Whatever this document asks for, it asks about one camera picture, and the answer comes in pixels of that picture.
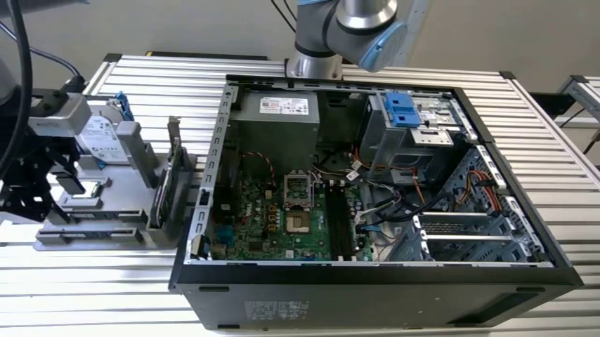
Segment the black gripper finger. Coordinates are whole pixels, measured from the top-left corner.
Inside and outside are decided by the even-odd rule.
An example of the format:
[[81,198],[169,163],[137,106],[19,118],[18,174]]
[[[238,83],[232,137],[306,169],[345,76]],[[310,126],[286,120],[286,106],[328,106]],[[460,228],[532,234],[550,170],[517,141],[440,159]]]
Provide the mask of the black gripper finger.
[[[46,154],[48,159],[48,172],[55,176],[59,185],[68,194],[83,194],[86,188],[78,179],[75,164],[81,159],[79,154]],[[44,194],[44,204],[48,207],[46,220],[54,225],[68,225],[71,217],[59,206],[51,192]]]
[[2,182],[2,212],[43,222],[52,205],[46,176],[28,168],[12,168]]

